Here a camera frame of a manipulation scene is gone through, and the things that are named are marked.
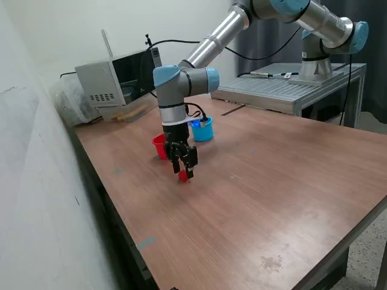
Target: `metal bar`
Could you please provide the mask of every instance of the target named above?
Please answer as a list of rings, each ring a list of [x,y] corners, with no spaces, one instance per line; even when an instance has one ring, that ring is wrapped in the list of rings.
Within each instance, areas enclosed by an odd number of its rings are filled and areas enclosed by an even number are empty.
[[[383,255],[382,265],[379,271],[376,290],[387,290],[387,244],[385,247],[385,253]]]
[[[362,78],[351,83],[348,101],[345,108],[344,126],[357,128],[360,120],[362,98]]]

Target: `table leg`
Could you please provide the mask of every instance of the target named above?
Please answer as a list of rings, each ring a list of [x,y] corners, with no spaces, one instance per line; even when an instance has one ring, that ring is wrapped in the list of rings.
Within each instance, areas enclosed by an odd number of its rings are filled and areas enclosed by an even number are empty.
[[[377,281],[376,290],[387,290],[387,245],[385,247],[382,265],[379,271],[379,278]]]
[[[348,264],[348,255],[350,249],[348,248],[339,258],[328,274],[311,290],[328,290],[331,289],[341,278],[346,276],[346,267]]]
[[[361,77],[351,83],[348,101],[345,108],[344,126],[358,128],[362,111],[363,89],[365,78]]]

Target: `wooden table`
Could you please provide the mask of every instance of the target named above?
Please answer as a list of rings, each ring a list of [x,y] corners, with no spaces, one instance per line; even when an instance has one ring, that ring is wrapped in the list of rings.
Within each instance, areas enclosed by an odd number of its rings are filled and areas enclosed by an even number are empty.
[[[310,289],[386,208],[387,136],[190,102],[215,138],[186,184],[155,158],[157,109],[77,129],[160,289]]]

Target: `gray tape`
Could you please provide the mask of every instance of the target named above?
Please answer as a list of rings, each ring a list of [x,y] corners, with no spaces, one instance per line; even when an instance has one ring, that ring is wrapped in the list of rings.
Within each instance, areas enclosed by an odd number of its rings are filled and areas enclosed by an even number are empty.
[[[138,243],[136,245],[136,247],[137,247],[137,249],[139,251],[141,251],[143,248],[153,244],[154,242],[156,242],[156,238],[155,237],[149,237],[146,240],[143,240],[141,243]]]

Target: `metal table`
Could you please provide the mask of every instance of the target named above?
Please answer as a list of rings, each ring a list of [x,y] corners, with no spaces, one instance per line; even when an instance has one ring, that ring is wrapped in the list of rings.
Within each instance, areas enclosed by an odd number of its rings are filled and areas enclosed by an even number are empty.
[[[211,94],[212,98],[278,111],[285,114],[301,116],[302,110],[319,100],[346,87],[350,73],[349,65],[332,64],[333,69],[342,71],[341,77],[322,87],[292,85],[287,79],[259,79],[243,76],[232,80]],[[364,81],[366,76],[364,63],[352,64],[351,88],[346,107],[344,126],[357,128],[363,100]],[[261,73],[297,73],[300,63],[272,63],[256,70]]]

